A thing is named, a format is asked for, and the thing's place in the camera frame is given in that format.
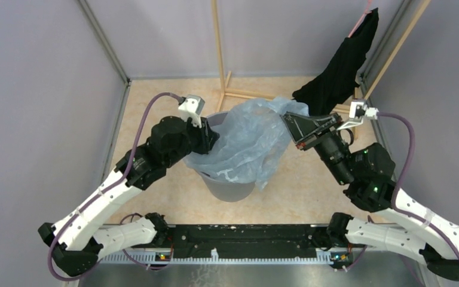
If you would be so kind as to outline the light blue trash bag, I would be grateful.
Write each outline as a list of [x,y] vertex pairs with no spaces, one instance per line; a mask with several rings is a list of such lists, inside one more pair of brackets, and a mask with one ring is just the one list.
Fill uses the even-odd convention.
[[234,106],[221,124],[211,124],[220,135],[212,150],[186,156],[186,166],[218,182],[254,183],[263,190],[292,141],[282,120],[287,112],[308,115],[308,106],[284,97],[250,99]]

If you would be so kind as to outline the grey plastic trash bin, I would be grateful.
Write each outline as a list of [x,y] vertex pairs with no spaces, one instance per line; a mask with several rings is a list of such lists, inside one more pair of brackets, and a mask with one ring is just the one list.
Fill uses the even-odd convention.
[[208,116],[208,125],[221,132],[221,138],[209,154],[194,153],[191,163],[217,199],[236,202],[245,199],[254,190],[256,182],[255,173],[243,162],[247,143],[239,143],[233,138],[241,136],[241,132],[237,131],[235,117],[227,118],[227,114],[218,112]]

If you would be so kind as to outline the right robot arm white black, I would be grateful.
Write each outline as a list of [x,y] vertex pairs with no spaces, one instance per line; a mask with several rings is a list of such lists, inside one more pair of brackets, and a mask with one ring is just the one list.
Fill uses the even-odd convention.
[[360,210],[396,224],[383,227],[344,213],[332,215],[326,237],[334,246],[366,245],[410,258],[444,279],[459,282],[459,225],[439,216],[409,196],[392,180],[395,163],[379,143],[351,152],[340,135],[365,118],[375,120],[375,108],[357,112],[347,121],[338,114],[282,116],[293,142],[302,151],[314,149],[344,194]]

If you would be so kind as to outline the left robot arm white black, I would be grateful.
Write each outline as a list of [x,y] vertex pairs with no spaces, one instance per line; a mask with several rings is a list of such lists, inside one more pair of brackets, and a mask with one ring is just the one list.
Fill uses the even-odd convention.
[[116,227],[103,229],[102,225],[187,155],[208,154],[219,138],[204,117],[200,126],[175,116],[161,119],[145,143],[129,150],[89,198],[62,220],[39,227],[49,247],[47,264],[52,275],[72,281],[114,252],[137,245],[163,247],[169,227],[159,213],[147,213]]

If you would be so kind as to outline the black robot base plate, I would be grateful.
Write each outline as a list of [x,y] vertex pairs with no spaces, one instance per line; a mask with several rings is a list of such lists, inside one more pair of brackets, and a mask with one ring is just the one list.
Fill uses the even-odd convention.
[[314,258],[320,251],[348,249],[333,243],[326,225],[312,224],[179,224],[171,225],[161,243],[134,248],[163,248],[175,259],[208,258],[215,249],[222,259]]

